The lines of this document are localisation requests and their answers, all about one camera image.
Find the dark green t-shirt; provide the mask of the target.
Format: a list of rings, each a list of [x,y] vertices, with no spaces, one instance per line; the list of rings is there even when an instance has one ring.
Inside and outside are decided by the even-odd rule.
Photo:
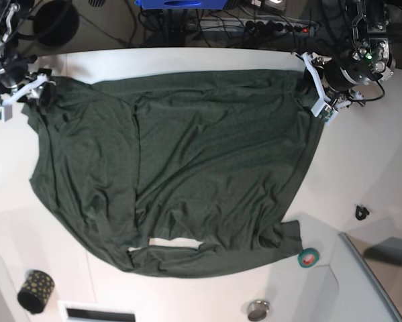
[[[284,221],[323,122],[294,70],[159,74],[87,84],[23,113],[32,190],[87,251],[154,277],[235,274],[302,252]]]

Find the power strip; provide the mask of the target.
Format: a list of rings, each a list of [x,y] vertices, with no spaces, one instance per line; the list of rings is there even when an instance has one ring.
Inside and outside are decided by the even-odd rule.
[[[207,32],[245,32],[247,34],[260,33],[264,36],[290,35],[298,37],[314,37],[320,26],[314,21],[285,21],[279,19],[225,19],[207,17],[200,22],[189,24],[190,28],[197,28]]]

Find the black yellow-dotted cup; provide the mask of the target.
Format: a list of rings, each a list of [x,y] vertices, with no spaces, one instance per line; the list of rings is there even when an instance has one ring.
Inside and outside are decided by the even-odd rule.
[[[46,308],[54,287],[55,283],[47,273],[31,270],[17,294],[17,301],[27,312],[40,314]]]

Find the white slotted tray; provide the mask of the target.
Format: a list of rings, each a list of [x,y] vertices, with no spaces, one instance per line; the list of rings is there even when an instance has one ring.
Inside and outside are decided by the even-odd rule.
[[[137,321],[134,312],[107,305],[58,301],[58,308],[63,321]]]

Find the small black clip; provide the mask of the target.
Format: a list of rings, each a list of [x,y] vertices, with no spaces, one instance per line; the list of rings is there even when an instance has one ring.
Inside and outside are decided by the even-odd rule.
[[[358,221],[364,221],[371,214],[371,209],[364,205],[356,205],[354,216]]]

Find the green tape roll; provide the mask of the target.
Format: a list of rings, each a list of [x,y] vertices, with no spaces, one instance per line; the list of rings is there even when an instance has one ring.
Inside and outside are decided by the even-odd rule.
[[[298,263],[302,268],[314,266],[320,258],[319,251],[315,248],[305,248],[297,257]]]

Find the black round stand base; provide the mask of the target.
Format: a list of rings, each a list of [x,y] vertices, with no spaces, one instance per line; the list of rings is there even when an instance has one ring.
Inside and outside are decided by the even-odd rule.
[[[49,1],[34,16],[36,41],[46,48],[68,44],[78,32],[80,17],[72,1]]]

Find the small metal tin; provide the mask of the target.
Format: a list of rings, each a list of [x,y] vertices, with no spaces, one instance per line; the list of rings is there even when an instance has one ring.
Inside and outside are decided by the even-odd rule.
[[[270,311],[270,303],[263,299],[257,299],[249,303],[247,318],[249,321],[262,321],[267,318]]]

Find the blue box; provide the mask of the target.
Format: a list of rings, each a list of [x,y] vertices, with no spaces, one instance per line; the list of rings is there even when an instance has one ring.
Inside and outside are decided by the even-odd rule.
[[[223,9],[226,0],[136,0],[143,9]]]

